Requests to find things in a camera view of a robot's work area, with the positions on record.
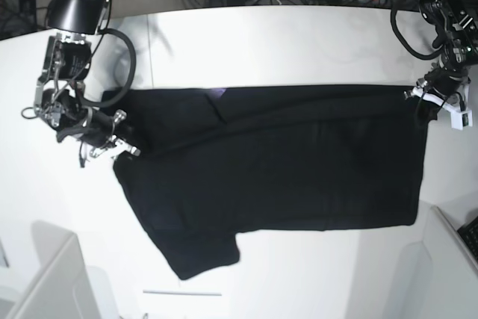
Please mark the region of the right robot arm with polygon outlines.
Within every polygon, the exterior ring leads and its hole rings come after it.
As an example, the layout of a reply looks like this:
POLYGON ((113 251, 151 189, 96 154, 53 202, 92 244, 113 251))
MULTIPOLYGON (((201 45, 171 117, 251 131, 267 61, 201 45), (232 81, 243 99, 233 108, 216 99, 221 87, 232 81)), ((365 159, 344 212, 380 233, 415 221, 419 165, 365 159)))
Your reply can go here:
POLYGON ((104 112, 131 89, 137 67, 133 42, 123 32, 109 27, 112 0, 53 0, 47 25, 56 33, 49 37, 42 72, 37 79, 33 117, 55 131, 57 142, 72 137, 90 147, 89 157, 106 153, 114 158, 124 152, 141 154, 127 124, 127 114, 104 112), (86 99, 84 80, 96 53, 89 35, 114 36, 124 42, 130 57, 125 84, 111 99, 86 99))

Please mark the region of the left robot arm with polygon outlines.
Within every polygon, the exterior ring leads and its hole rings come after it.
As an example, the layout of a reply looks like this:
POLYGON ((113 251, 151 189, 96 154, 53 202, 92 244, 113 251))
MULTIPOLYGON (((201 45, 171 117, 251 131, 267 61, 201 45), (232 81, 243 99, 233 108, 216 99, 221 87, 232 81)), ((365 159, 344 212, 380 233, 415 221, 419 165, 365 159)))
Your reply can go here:
POLYGON ((391 7, 390 21, 395 37, 410 55, 422 61, 436 61, 415 87, 405 92, 405 97, 432 102, 451 114, 465 114, 471 82, 468 73, 477 65, 477 24, 464 2, 396 0, 391 7), (398 28, 398 10, 408 1, 417 3, 422 18, 435 29, 432 53, 422 54, 413 49, 398 28))

